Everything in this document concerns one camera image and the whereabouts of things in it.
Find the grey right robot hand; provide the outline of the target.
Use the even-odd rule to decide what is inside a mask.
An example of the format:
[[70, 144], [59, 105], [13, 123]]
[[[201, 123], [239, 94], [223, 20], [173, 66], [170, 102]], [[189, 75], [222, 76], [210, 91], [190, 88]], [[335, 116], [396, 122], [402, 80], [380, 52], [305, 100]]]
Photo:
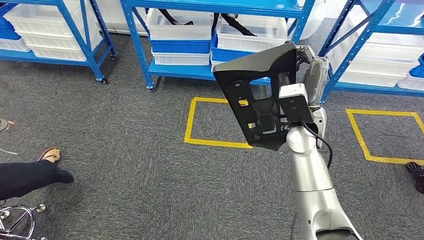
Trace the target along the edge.
[[316, 56], [313, 49], [308, 45], [297, 45], [296, 71], [300, 69], [302, 64], [308, 64], [308, 69], [303, 77], [308, 106], [318, 108], [328, 79], [329, 60], [325, 56]]

